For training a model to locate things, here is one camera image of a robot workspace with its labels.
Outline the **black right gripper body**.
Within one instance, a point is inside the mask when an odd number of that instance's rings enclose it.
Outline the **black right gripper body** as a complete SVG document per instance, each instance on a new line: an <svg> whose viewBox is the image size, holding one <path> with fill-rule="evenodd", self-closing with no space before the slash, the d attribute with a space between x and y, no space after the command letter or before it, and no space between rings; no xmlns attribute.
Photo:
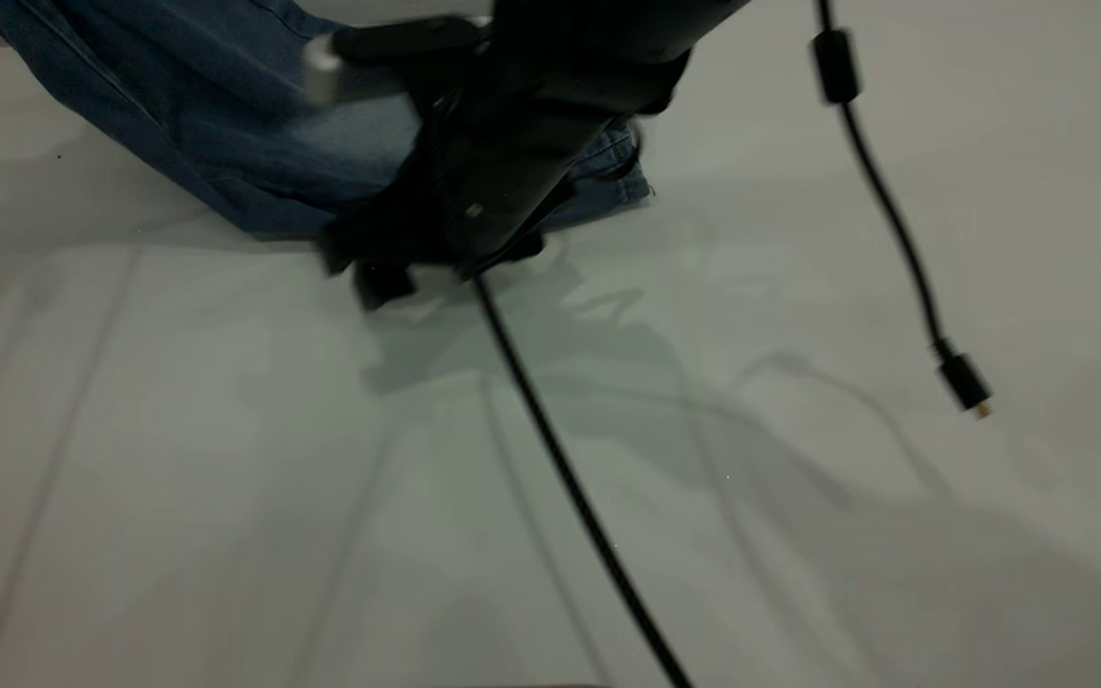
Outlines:
<svg viewBox="0 0 1101 688"><path fill-rule="evenodd" d="M430 187L396 182L377 197L342 212L319 231L324 274L337 277L357 262L450 269L464 280L503 263L536 256L545 248L541 225L550 217L550 196L493 248L480 238L459 240L443 218Z"/></svg>

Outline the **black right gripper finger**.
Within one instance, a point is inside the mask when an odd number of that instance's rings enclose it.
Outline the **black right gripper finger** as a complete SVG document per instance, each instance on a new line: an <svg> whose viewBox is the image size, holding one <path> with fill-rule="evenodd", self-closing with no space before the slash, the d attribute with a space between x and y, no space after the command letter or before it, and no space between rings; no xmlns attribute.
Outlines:
<svg viewBox="0 0 1101 688"><path fill-rule="evenodd" d="M353 288L366 312L377 312L389 302L407 299L417 292L408 266L362 261L355 264Z"/></svg>

